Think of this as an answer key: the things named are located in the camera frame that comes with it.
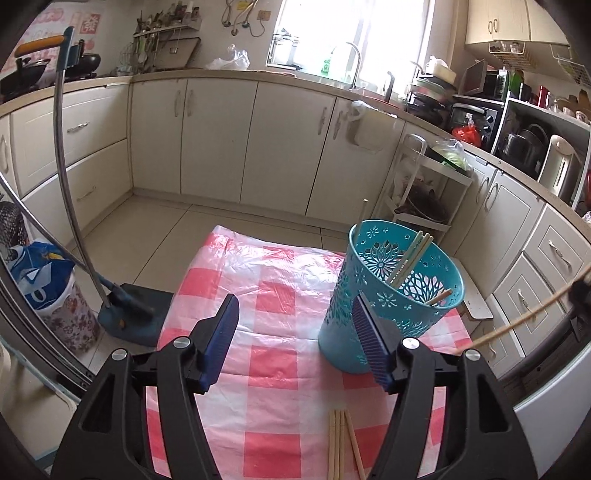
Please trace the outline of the separate bamboo chopstick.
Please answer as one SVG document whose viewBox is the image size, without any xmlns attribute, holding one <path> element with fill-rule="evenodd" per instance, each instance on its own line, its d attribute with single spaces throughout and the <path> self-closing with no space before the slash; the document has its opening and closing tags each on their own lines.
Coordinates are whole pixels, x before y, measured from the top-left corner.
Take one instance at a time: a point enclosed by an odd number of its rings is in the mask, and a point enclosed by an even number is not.
<svg viewBox="0 0 591 480">
<path fill-rule="evenodd" d="M 486 334 L 482 337 L 479 337 L 477 340 L 474 340 L 469 345 L 456 349 L 454 351 L 455 355 L 460 355 L 468 350 L 477 349 L 485 344 L 488 344 L 502 336 L 506 335 L 507 333 L 515 330 L 517 327 L 521 326 L 522 324 L 526 323 L 527 321 L 531 320 L 532 318 L 536 317 L 540 312 L 545 310 L 547 307 L 559 302 L 564 296 L 566 296 L 572 287 L 575 285 L 577 281 L 584 280 L 586 277 L 590 275 L 591 271 L 591 264 L 588 263 L 583 267 L 581 273 L 579 273 L 573 280 L 569 283 L 564 285 L 561 289 L 556 291 L 551 297 L 545 299 L 541 304 L 534 307 L 532 310 L 529 310 L 518 317 L 516 320 L 510 322 L 508 325 L 495 330 L 492 333 Z"/>
</svg>

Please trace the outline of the cream kitchen drawer cabinet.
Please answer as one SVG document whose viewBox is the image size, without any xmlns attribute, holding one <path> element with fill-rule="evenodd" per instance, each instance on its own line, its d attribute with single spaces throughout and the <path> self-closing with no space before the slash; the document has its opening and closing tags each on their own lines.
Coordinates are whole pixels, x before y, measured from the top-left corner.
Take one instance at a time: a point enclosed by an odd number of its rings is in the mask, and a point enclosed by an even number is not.
<svg viewBox="0 0 591 480">
<path fill-rule="evenodd" d="M 116 82 L 63 96 L 68 184 L 81 229 L 95 224 L 131 190 L 127 144 L 129 85 Z M 53 98 L 1 108 L 1 173 L 59 242 L 73 234 L 61 196 L 53 137 Z"/>
</svg>

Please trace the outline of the white electric kettle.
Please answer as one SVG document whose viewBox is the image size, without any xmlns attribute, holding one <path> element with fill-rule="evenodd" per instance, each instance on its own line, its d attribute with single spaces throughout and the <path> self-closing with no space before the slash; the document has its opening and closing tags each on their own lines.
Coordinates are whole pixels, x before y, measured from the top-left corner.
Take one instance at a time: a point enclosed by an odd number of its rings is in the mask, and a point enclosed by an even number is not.
<svg viewBox="0 0 591 480">
<path fill-rule="evenodd" d="M 574 147 L 563 137 L 552 135 L 538 182 L 568 203 L 575 192 L 582 167 Z"/>
</svg>

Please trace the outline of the floral waste bin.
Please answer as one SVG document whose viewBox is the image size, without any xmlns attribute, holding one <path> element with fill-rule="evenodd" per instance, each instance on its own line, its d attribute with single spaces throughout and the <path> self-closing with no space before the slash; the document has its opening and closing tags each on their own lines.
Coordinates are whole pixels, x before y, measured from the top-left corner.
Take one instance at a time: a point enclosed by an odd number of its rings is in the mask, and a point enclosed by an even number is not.
<svg viewBox="0 0 591 480">
<path fill-rule="evenodd" d="M 74 354 L 87 352 L 97 342 L 99 325 L 76 283 L 70 275 L 65 290 L 51 305 L 37 310 L 38 316 L 53 334 Z"/>
</svg>

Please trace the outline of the dark green dustpan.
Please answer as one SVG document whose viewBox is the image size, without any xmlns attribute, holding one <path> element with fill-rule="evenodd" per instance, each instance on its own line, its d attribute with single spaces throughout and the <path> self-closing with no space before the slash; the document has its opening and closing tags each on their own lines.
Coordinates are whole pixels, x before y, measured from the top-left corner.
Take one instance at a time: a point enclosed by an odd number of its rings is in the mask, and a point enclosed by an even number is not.
<svg viewBox="0 0 591 480">
<path fill-rule="evenodd" d="M 102 305 L 98 324 L 110 336 L 145 347 L 157 345 L 173 294 L 123 283 L 107 295 L 109 307 Z"/>
</svg>

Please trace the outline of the bamboo chopstick beside bundle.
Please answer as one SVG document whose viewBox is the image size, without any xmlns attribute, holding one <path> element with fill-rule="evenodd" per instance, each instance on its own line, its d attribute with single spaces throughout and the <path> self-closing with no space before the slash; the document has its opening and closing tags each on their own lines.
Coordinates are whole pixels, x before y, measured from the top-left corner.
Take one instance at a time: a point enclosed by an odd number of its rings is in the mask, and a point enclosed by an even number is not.
<svg viewBox="0 0 591 480">
<path fill-rule="evenodd" d="M 355 460 L 356 464 L 356 471 L 358 472 L 358 476 L 360 480 L 366 480 L 367 475 L 365 468 L 363 467 L 363 459 L 361 456 L 361 451 L 359 448 L 359 443 L 356 440 L 356 431 L 353 427 L 353 420 L 349 411 L 345 411 L 345 419 L 346 419 L 346 427 L 348 428 L 349 432 L 349 440 L 351 441 L 352 450 L 353 450 L 353 460 Z"/>
</svg>

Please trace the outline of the short chopstick in basket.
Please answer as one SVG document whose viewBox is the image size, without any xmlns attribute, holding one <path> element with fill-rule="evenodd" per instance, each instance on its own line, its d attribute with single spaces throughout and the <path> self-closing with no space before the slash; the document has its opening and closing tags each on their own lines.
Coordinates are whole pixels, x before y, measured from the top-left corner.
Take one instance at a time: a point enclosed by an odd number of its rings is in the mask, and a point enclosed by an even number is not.
<svg viewBox="0 0 591 480">
<path fill-rule="evenodd" d="M 433 297 L 430 300 L 428 300 L 426 302 L 426 305 L 429 305 L 429 306 L 436 305 L 439 302 L 441 302 L 442 300 L 447 299 L 449 296 L 452 295 L 452 293 L 453 293 L 453 290 L 452 289 L 446 289 L 443 292 L 441 292 L 438 295 L 436 295 L 435 297 Z"/>
</svg>

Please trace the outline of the bamboo chopstick bundle right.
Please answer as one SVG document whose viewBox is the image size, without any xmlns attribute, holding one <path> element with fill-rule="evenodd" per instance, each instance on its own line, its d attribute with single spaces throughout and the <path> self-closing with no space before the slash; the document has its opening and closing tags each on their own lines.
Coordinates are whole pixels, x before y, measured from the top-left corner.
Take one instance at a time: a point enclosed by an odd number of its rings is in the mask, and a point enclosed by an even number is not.
<svg viewBox="0 0 591 480">
<path fill-rule="evenodd" d="M 339 433 L 338 433 L 338 440 L 339 440 L 339 459 L 337 461 L 337 479 L 344 480 L 345 479 L 345 458 L 346 458 L 346 413 L 345 411 L 339 410 L 338 412 L 338 420 L 339 420 Z"/>
</svg>

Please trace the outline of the teal perforated plastic basket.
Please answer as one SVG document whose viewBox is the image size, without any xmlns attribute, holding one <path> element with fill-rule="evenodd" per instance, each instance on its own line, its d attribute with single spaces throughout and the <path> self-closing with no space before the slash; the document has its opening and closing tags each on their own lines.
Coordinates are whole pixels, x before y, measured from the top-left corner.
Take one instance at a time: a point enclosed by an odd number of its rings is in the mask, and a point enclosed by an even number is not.
<svg viewBox="0 0 591 480">
<path fill-rule="evenodd" d="M 318 347 L 332 366 L 349 374 L 370 371 L 353 326 L 352 308 L 363 293 L 382 318 L 405 336 L 420 337 L 464 301 L 465 284 L 453 260 L 431 243 L 398 289 L 388 282 L 417 232 L 386 220 L 370 219 L 349 230 L 348 249 L 325 313 Z M 426 302 L 446 289 L 453 293 L 436 305 Z"/>
</svg>

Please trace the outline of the red white checkered tablecloth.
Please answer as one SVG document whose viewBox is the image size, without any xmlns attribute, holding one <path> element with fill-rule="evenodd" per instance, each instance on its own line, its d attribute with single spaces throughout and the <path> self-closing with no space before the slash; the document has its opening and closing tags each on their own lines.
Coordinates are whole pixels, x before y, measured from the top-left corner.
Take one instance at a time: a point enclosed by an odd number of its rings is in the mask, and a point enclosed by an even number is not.
<svg viewBox="0 0 591 480">
<path fill-rule="evenodd" d="M 335 369 L 318 331 L 342 255 L 215 227 L 193 257 L 160 333 L 165 345 L 213 316 L 228 294 L 239 322 L 218 381 L 197 409 L 225 479 L 322 479 L 329 411 L 348 410 L 363 467 L 376 462 L 396 400 L 369 374 Z"/>
</svg>

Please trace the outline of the blue white plastic bag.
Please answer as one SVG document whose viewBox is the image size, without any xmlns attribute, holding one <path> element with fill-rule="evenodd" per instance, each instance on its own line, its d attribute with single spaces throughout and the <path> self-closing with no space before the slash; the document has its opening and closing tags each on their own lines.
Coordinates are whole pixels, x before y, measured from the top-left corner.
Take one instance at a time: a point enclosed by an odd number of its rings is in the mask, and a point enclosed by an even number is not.
<svg viewBox="0 0 591 480">
<path fill-rule="evenodd" d="M 51 243 L 35 241 L 9 249 L 8 269 L 35 310 L 53 305 L 68 286 L 75 263 Z"/>
</svg>

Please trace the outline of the white storage trolley rack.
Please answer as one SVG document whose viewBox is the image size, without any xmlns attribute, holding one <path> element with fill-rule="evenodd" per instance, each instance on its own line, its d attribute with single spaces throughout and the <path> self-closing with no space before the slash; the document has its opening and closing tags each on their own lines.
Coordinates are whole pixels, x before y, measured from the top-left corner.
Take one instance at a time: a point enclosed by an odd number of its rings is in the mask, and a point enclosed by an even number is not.
<svg viewBox="0 0 591 480">
<path fill-rule="evenodd" d="M 468 154 L 459 140 L 406 133 L 394 153 L 373 216 L 424 229 L 441 242 L 473 180 Z"/>
</svg>

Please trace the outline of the black toaster oven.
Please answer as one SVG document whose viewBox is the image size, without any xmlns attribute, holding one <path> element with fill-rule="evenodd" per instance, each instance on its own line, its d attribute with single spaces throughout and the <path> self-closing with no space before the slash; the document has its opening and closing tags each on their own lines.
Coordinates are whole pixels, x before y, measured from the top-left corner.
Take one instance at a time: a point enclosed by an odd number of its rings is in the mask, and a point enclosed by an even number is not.
<svg viewBox="0 0 591 480">
<path fill-rule="evenodd" d="M 457 140 L 491 152 L 504 108 L 501 105 L 461 100 L 451 106 L 446 130 Z"/>
</svg>

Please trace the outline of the chrome sink faucet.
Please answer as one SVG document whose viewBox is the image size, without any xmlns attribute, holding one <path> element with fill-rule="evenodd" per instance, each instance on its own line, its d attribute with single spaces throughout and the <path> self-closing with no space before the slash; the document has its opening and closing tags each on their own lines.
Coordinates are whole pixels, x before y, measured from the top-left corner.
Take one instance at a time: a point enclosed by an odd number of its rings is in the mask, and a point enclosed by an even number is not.
<svg viewBox="0 0 591 480">
<path fill-rule="evenodd" d="M 346 41 L 346 45 L 352 49 L 349 55 L 346 70 L 344 71 L 344 80 L 346 81 L 346 89 L 353 90 L 356 88 L 356 82 L 359 80 L 363 57 L 360 48 L 354 42 Z"/>
</svg>

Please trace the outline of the white wall-hung bin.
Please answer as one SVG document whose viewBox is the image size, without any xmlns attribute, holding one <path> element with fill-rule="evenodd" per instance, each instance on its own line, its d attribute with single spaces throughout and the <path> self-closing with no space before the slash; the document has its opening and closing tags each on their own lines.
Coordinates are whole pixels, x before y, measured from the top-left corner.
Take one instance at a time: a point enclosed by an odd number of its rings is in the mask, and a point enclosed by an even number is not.
<svg viewBox="0 0 591 480">
<path fill-rule="evenodd" d="M 382 151 L 390 142 L 398 116 L 378 110 L 366 102 L 349 105 L 346 138 L 356 147 L 370 152 Z"/>
</svg>

